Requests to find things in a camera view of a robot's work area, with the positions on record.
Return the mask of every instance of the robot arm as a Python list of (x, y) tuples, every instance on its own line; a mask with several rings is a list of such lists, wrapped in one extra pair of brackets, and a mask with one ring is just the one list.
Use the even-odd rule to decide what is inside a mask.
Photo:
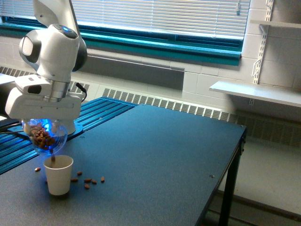
[(8, 96), (10, 118), (63, 120), (68, 134), (79, 116), (81, 99), (68, 92), (71, 72), (87, 58), (71, 0), (33, 0), (37, 20), (47, 29), (33, 30), (22, 38), (22, 59), (37, 72), (16, 78)]

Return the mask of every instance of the white shelf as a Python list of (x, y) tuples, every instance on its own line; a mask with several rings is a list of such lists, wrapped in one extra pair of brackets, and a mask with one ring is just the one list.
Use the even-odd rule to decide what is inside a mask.
[(268, 25), (272, 27), (286, 27), (286, 28), (300, 28), (301, 24), (293, 23), (284, 23), (284, 22), (273, 22), (273, 21), (264, 21), (264, 20), (251, 20), (252, 24)]
[(0, 85), (15, 81), (15, 77), (0, 73)]
[(248, 97), (278, 104), (301, 107), (301, 91), (298, 92), (273, 86), (228, 81), (218, 81), (209, 89), (240, 97)]

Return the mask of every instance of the metal table leg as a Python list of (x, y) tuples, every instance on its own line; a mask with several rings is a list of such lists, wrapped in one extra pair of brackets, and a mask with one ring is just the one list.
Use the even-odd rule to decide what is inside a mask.
[(228, 225), (241, 153), (242, 153), (242, 144), (239, 145), (239, 150), (237, 151), (228, 169), (226, 186), (225, 186), (225, 191), (222, 199), (222, 210), (221, 210), (220, 220), (218, 224), (219, 226)]

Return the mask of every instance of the white paper cup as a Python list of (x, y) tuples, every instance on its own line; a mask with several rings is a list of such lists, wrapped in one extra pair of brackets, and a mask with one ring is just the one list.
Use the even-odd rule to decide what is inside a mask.
[(44, 161), (48, 190), (50, 194), (66, 194), (70, 189), (73, 159), (67, 155), (56, 155), (55, 162), (48, 158)]

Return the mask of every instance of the blue ribbed mat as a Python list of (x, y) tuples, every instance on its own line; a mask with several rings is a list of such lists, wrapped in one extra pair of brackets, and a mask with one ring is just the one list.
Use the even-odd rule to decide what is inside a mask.
[[(84, 131), (87, 131), (135, 106), (137, 105), (101, 97), (83, 104), (80, 116), (75, 122), (81, 124)], [(0, 175), (38, 155), (30, 140), (15, 134), (0, 135)]]

